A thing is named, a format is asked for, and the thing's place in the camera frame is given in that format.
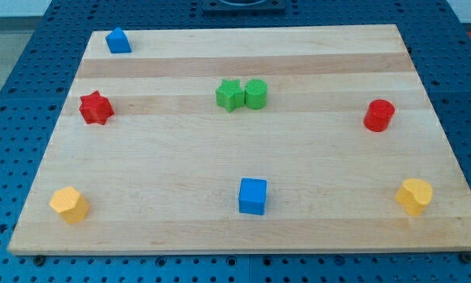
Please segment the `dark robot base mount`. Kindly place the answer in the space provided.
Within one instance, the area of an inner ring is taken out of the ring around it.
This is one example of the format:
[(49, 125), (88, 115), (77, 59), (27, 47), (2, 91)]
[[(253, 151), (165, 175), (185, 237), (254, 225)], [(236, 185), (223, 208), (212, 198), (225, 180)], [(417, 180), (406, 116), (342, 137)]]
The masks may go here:
[(283, 12), (286, 0), (203, 0), (204, 14)]

